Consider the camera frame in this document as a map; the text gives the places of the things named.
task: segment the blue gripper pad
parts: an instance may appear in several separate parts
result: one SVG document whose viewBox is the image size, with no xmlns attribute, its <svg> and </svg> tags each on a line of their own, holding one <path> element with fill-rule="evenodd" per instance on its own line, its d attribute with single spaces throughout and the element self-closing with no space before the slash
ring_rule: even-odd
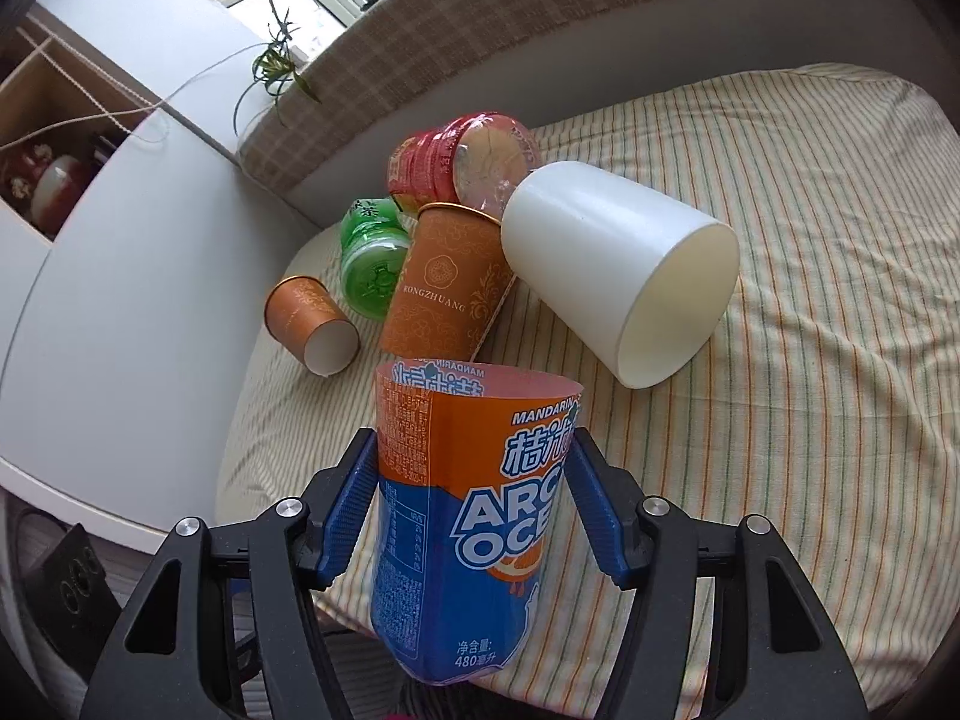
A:
<svg viewBox="0 0 960 720">
<path fill-rule="evenodd" d="M 574 433 L 563 468 L 597 565 L 620 589 L 633 589 L 650 562 L 637 517 L 643 490 L 629 471 L 607 465 L 586 428 Z"/>
<path fill-rule="evenodd" d="M 333 580 L 347 570 L 357 536 L 367 517 L 367 509 L 376 492 L 376 433 L 373 430 L 361 431 L 354 437 L 347 452 L 344 452 L 340 466 L 351 461 L 352 469 L 349 469 L 323 527 L 323 557 L 317 565 L 317 578 L 325 587 L 333 584 Z"/>
</svg>

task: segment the white ceramic cup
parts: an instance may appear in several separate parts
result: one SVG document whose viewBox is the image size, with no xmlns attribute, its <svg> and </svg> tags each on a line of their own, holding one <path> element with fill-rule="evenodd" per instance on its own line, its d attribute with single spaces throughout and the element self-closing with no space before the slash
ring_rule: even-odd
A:
<svg viewBox="0 0 960 720">
<path fill-rule="evenodd" d="M 515 274 L 624 386 L 653 386 L 697 353 L 740 271 L 726 224 L 582 162 L 534 170 L 507 203 Z"/>
</svg>

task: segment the green tea bottle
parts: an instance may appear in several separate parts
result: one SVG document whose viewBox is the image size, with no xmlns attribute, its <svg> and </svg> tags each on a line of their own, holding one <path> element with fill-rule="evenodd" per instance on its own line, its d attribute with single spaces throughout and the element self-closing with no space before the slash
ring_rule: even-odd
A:
<svg viewBox="0 0 960 720">
<path fill-rule="evenodd" d="M 358 314 L 385 319 L 410 236 L 392 199 L 354 200 L 340 225 L 340 283 Z"/>
</svg>

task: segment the orange paper cup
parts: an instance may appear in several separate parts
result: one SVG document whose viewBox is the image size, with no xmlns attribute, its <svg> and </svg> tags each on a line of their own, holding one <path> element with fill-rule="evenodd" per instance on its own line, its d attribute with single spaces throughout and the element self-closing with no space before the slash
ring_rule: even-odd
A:
<svg viewBox="0 0 960 720">
<path fill-rule="evenodd" d="M 472 360 L 512 279 L 499 221 L 454 203 L 424 205 L 380 348 L 400 357 Z"/>
<path fill-rule="evenodd" d="M 360 350 L 360 335 L 319 279 L 290 276 L 267 295 L 263 323 L 311 373 L 331 376 Z"/>
</svg>

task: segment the bed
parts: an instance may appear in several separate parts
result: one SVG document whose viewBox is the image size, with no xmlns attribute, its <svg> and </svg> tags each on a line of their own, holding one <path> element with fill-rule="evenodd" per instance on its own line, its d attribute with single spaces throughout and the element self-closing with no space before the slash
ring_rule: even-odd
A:
<svg viewBox="0 0 960 720">
<path fill-rule="evenodd" d="M 584 384 L 581 423 L 613 464 L 693 517 L 762 512 L 824 601 L 871 707 L 915 680 L 960 607 L 960 138 L 918 86 L 817 64 L 746 71 L 645 95 L 536 131 L 548 161 L 603 167 L 736 230 L 741 279 L 710 341 L 659 386 L 629 391 L 521 282 L 479 359 Z M 290 274 L 338 298 L 333 226 Z M 320 380 L 264 331 L 221 469 L 221 521 L 246 519 L 333 464 L 374 420 L 379 325 Z M 376 512 L 320 613 L 368 617 Z M 486 688 L 595 712 L 630 608 L 597 570 L 568 490 L 520 656 Z M 702 583 L 683 704 L 709 646 Z"/>
</svg>

